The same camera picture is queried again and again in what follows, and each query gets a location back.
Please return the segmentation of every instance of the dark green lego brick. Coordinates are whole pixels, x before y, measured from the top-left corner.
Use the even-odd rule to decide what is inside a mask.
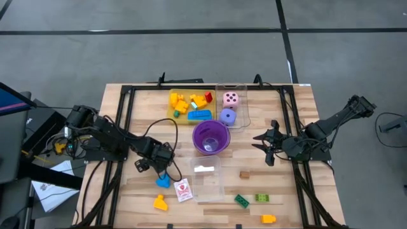
[[[245,200],[245,198],[243,198],[241,195],[237,195],[235,197],[235,201],[240,204],[240,206],[242,206],[243,208],[246,208],[247,206],[249,206],[249,201]]]
[[[270,199],[267,194],[256,194],[257,202],[269,202]]]

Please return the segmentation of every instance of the purple bowl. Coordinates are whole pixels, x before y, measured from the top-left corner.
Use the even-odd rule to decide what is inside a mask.
[[[193,145],[204,155],[216,155],[228,147],[230,133],[220,121],[205,120],[195,126],[192,133]]]

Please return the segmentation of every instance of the gray floor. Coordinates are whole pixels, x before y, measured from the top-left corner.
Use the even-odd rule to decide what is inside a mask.
[[[406,1],[283,0],[283,7],[288,28],[407,27]],[[265,0],[13,0],[0,30],[279,27],[276,9]],[[321,118],[353,94],[378,106],[373,117],[344,125],[332,150],[347,224],[404,228],[407,151],[379,144],[374,121],[384,111],[406,113],[407,34],[289,38],[299,82],[312,84]],[[270,83],[290,82],[280,34],[0,36],[1,81],[50,106],[99,107],[106,83],[154,81],[164,71],[172,80],[248,83],[260,73]],[[381,137],[406,144],[399,131]],[[37,228],[69,226],[76,201],[37,220]]]

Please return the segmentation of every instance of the pink die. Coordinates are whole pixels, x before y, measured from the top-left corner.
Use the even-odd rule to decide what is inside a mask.
[[[239,106],[239,96],[236,92],[226,92],[223,94],[223,108],[237,110]]]

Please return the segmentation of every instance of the wooden table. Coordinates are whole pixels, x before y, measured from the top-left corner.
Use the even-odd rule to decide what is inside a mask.
[[[102,115],[109,115],[115,119],[120,88],[121,84],[106,85],[100,108]],[[311,87],[294,85],[294,89],[301,121],[307,124],[318,120]],[[166,117],[168,96],[167,90],[137,91],[129,130],[136,135],[143,134],[153,121]],[[134,162],[139,159],[139,156],[129,152],[128,160],[123,166],[114,227],[165,228],[168,223],[172,223],[174,228],[235,228],[236,224],[242,224],[243,228],[301,228],[300,209],[291,163],[276,158],[274,167],[269,167],[265,163],[265,154],[251,146],[251,143],[256,142],[252,138],[270,128],[272,119],[276,119],[280,123],[280,131],[285,132],[280,97],[275,91],[259,90],[248,91],[247,96],[251,124],[244,132],[231,133],[230,145],[219,154],[225,193],[223,201],[198,204],[194,200],[188,200],[179,203],[174,186],[169,189],[157,187],[155,184],[157,174],[153,169],[138,173]],[[289,113],[293,125],[293,114],[291,111]],[[196,156],[202,156],[193,146],[192,131],[193,126],[179,126],[179,142],[175,157],[183,176],[188,178],[190,184],[192,175],[190,160]],[[161,142],[168,141],[174,145],[174,132],[173,124],[161,122],[150,129],[149,135]],[[79,212],[82,208],[85,184],[96,164],[97,162],[92,162],[86,167],[78,201]],[[321,162],[310,162],[310,167],[317,197],[337,222],[345,223],[332,171]],[[90,211],[100,196],[105,168],[106,162],[97,169],[91,180],[86,196],[85,214]],[[241,170],[250,171],[250,179],[240,179]],[[178,176],[174,166],[169,168],[169,173],[174,177]],[[269,194],[270,202],[257,203],[254,200],[256,193]],[[157,194],[164,194],[169,206],[167,212],[153,207]],[[250,202],[247,209],[235,203],[234,198],[237,194],[241,194]],[[110,199],[106,202],[104,224],[107,223],[110,202]],[[312,224],[314,221],[307,197],[306,202],[308,217]],[[277,222],[271,225],[261,224],[260,216],[263,214],[276,215]]]

